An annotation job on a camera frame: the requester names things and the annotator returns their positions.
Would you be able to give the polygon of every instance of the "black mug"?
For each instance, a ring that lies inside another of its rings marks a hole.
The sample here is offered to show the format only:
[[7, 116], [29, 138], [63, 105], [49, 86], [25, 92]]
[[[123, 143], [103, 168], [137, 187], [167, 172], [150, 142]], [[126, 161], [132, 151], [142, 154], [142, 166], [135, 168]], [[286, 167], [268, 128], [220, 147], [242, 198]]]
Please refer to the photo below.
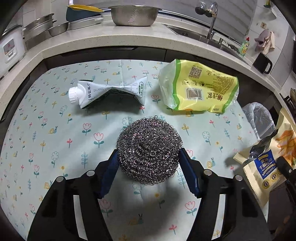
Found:
[[[266, 71], [268, 64], [270, 64], [270, 67], [269, 70]], [[253, 66], [258, 69], [260, 73], [269, 74], [272, 69], [272, 62], [263, 53], [259, 53], [257, 59], [253, 63]]]

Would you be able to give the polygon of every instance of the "screw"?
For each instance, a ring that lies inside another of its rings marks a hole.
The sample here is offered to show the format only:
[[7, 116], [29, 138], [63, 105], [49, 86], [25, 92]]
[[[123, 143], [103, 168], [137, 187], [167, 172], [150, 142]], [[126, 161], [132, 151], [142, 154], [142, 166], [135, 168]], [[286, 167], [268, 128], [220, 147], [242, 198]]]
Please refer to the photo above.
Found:
[[210, 176], [210, 175], [212, 175], [212, 171], [209, 169], [206, 169], [206, 170], [204, 170], [204, 174], [207, 176]]
[[235, 176], [235, 179], [236, 179], [237, 181], [242, 181], [242, 176], [240, 176], [240, 175], [236, 175], [236, 176]]
[[59, 176], [59, 177], [57, 177], [57, 179], [56, 179], [56, 181], [57, 181], [58, 183], [62, 182], [63, 180], [64, 180], [64, 177], [62, 177], [62, 176]]
[[91, 176], [93, 176], [94, 175], [94, 171], [93, 170], [89, 170], [86, 174], [89, 176], [89, 177], [91, 177]]

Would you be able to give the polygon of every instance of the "stainless steel colander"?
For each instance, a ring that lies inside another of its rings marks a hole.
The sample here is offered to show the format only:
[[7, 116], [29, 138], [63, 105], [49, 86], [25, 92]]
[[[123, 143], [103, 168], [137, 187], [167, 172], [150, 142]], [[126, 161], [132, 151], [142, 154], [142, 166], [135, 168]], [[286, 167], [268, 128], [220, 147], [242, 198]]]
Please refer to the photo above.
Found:
[[148, 27], [156, 20], [159, 8], [142, 5], [112, 6], [111, 16], [118, 26]]

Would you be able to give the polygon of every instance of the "white quartz countertop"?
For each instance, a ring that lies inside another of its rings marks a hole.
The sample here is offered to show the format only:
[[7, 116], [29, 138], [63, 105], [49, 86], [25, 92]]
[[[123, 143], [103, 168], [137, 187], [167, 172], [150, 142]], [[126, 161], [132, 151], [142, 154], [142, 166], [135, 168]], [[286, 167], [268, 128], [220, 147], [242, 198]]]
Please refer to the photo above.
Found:
[[157, 22], [151, 27], [121, 27], [112, 21], [104, 21], [86, 28], [66, 31], [30, 49], [0, 81], [0, 116], [23, 80], [43, 59], [74, 50], [105, 46], [156, 47], [207, 58], [235, 69], [264, 85], [275, 94], [281, 105], [286, 107], [279, 95], [280, 86], [277, 83], [271, 82], [254, 67], [220, 49], [177, 35]]

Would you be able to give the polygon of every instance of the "rice cooker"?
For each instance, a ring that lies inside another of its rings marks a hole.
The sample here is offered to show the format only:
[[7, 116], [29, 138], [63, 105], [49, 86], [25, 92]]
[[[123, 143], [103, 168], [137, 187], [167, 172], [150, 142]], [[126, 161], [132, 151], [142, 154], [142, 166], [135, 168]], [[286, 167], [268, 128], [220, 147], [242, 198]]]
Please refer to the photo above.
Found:
[[22, 39], [22, 25], [14, 25], [0, 36], [0, 78], [8, 71], [25, 53]]

